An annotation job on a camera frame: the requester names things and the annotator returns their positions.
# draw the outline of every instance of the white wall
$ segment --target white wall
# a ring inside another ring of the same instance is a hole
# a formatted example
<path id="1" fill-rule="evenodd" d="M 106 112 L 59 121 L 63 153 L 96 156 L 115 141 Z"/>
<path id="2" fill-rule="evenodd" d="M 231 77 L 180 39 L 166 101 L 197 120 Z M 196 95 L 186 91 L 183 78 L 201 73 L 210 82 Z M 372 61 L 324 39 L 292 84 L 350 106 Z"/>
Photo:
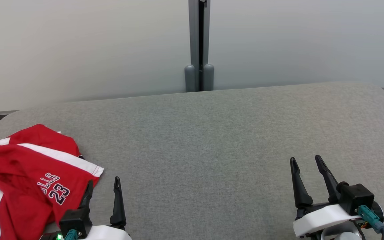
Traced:
<path id="1" fill-rule="evenodd" d="M 0 111 L 185 91 L 188 2 L 0 0 Z"/>
<path id="2" fill-rule="evenodd" d="M 325 81 L 384 87 L 384 1 L 211 0 L 215 89 Z"/>

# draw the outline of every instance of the wire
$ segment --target wire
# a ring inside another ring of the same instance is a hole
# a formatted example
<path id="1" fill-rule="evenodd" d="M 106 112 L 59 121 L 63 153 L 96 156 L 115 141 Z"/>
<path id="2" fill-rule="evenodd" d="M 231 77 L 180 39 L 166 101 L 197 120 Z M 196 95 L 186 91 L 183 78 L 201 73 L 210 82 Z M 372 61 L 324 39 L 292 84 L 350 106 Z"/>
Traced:
<path id="1" fill-rule="evenodd" d="M 381 232 L 381 240 L 384 240 L 384 229 L 382 229 L 380 232 Z"/>
<path id="2" fill-rule="evenodd" d="M 355 228 L 358 229 L 358 232 L 359 232 L 359 234 L 361 235 L 362 240 L 365 240 L 364 233 L 362 232 L 361 227 L 358 225 L 358 223 L 356 223 L 355 220 L 349 220 L 349 221 L 353 222 L 353 225 L 355 225 Z"/>

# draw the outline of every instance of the white partition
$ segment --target white partition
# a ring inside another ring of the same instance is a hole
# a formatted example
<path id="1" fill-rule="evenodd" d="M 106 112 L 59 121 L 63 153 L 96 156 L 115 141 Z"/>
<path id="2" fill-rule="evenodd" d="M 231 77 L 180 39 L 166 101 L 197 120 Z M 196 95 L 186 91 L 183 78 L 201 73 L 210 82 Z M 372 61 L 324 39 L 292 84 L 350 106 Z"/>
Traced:
<path id="1" fill-rule="evenodd" d="M 211 0 L 214 89 L 326 81 L 384 87 L 384 1 Z"/>
<path id="2" fill-rule="evenodd" d="M 188 1 L 0 0 L 0 111 L 185 91 Z"/>

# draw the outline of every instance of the white robot part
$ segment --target white robot part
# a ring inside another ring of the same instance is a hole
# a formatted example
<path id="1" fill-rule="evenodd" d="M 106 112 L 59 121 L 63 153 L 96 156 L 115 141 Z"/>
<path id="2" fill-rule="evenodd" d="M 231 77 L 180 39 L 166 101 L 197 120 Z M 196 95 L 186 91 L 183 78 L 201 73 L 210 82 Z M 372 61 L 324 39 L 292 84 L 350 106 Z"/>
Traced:
<path id="1" fill-rule="evenodd" d="M 86 240 L 131 240 L 126 231 L 110 226 L 92 226 Z"/>
<path id="2" fill-rule="evenodd" d="M 359 219 L 358 215 L 351 216 L 338 205 L 330 205 L 314 212 L 308 213 L 293 222 L 296 237 L 304 236 L 325 228 L 340 224 L 350 219 Z"/>

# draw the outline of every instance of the gray partition foot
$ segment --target gray partition foot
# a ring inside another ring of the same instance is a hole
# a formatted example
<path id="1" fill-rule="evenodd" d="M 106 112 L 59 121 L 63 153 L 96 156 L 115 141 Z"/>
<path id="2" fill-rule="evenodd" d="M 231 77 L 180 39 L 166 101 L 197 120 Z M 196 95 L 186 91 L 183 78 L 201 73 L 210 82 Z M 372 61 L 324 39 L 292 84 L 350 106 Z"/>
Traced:
<path id="1" fill-rule="evenodd" d="M 186 80 L 186 92 L 196 92 L 196 78 L 195 78 L 195 67 L 187 65 L 185 67 L 185 80 Z"/>
<path id="2" fill-rule="evenodd" d="M 214 89 L 214 66 L 206 64 L 202 70 L 203 91 L 211 91 Z"/>

